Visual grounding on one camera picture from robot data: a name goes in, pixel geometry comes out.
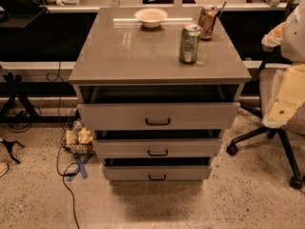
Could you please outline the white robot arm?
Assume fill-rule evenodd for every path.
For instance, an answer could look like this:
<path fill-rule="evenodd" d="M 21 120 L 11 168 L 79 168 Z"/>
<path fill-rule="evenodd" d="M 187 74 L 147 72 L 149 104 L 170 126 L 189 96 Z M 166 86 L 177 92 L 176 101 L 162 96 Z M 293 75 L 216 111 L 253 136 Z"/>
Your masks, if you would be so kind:
<path fill-rule="evenodd" d="M 279 46 L 284 58 L 293 62 L 284 73 L 276 72 L 272 100 L 267 105 L 263 123 L 280 128 L 305 103 L 305 0 L 302 0 L 285 22 L 265 34 L 261 43 Z"/>

